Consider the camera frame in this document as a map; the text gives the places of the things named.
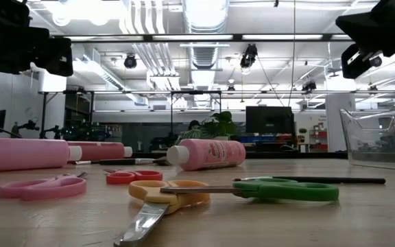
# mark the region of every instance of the white bottle cap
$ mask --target white bottle cap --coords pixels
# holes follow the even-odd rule
[[[124,156],[132,157],[132,147],[124,147]]]
[[[82,159],[82,148],[80,146],[69,146],[68,161],[79,161]]]
[[[167,161],[172,165],[182,165],[189,161],[189,149],[184,146],[173,146],[167,151]]]

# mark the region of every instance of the green scissors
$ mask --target green scissors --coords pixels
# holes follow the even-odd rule
[[[234,182],[232,186],[162,187],[163,193],[232,193],[242,198],[286,199],[312,202],[338,200],[339,189],[321,183],[298,183],[278,178]]]

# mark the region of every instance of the clear plastic container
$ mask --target clear plastic container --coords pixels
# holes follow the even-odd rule
[[[350,164],[395,169],[395,110],[340,113]]]

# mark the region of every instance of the red scissors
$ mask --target red scissors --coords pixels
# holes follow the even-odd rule
[[[25,201],[49,200],[75,196],[86,191],[87,175],[63,174],[53,178],[8,183],[0,187],[0,198],[20,198]]]
[[[104,169],[109,172],[106,176],[106,182],[109,185],[128,185],[137,180],[163,180],[163,174],[157,171],[126,171]]]

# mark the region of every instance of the wooden table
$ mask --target wooden table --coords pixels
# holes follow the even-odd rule
[[[104,166],[67,166],[0,173],[0,185],[88,172],[84,195],[44,202],[0,200],[0,246],[108,246],[131,223],[141,206],[126,186],[108,186]],[[241,167],[203,172],[159,169],[165,180],[191,179],[228,185],[232,178],[293,176],[379,176],[383,185],[340,185],[335,204],[270,204],[251,202],[230,194],[214,194],[208,204],[166,216],[143,243],[168,246],[394,246],[395,170],[349,166],[345,160],[249,160]]]

